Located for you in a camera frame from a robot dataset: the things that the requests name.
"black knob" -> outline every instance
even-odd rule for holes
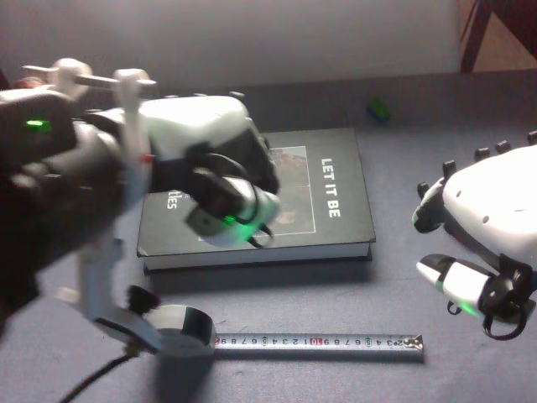
[[[537,131],[528,133],[528,143],[529,145],[537,144]]]
[[[455,161],[447,161],[442,165],[442,170],[444,171],[444,183],[446,183],[453,174],[456,173]]]
[[[490,157],[490,149],[488,149],[488,147],[484,149],[476,149],[476,151],[473,153],[473,159],[476,162],[483,161],[488,157]]]
[[[142,316],[144,313],[151,311],[160,305],[160,298],[155,294],[131,285],[128,289],[128,310]]]
[[[508,151],[511,151],[511,144],[509,144],[507,141],[504,140],[496,144],[495,148],[498,154],[505,154]]]
[[[425,197],[425,193],[429,190],[429,184],[427,182],[421,182],[418,184],[418,196],[421,200]]]

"white wall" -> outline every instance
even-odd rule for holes
[[[459,70],[455,0],[1,0],[0,66],[60,57],[162,86]]]

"book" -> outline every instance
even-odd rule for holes
[[[281,185],[279,214],[268,225],[274,233],[271,246],[212,246],[185,224],[196,204],[188,195],[178,191],[148,194],[138,235],[138,257],[147,271],[370,257],[375,232],[354,130],[263,136],[270,144]]]

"black book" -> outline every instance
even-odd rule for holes
[[[154,193],[143,203],[138,235],[138,257],[147,270],[370,256],[375,232],[354,130],[263,136],[281,183],[279,215],[269,224],[272,245],[211,246],[185,224],[195,205],[188,195]]]

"gray tablecloth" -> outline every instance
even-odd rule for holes
[[[377,232],[372,262],[287,264],[144,277],[135,257],[139,207],[118,233],[126,257],[114,273],[120,301],[131,284],[164,302],[207,312],[219,332],[422,333],[425,362],[355,363],[217,360],[176,362],[145,355],[115,370],[79,402],[476,402],[537,399],[537,322],[522,336],[494,342],[473,317],[452,317],[415,262],[434,252],[472,257],[439,230],[418,234],[410,216],[415,187],[441,176],[441,163],[472,162],[477,147],[508,139],[525,145],[537,128],[537,72],[430,76],[310,86],[241,89],[264,130],[357,127]],[[387,125],[369,120],[365,101],[392,109]],[[41,275],[44,297],[20,312],[0,345],[0,400],[54,402],[121,344],[54,298],[75,286],[75,257]]]

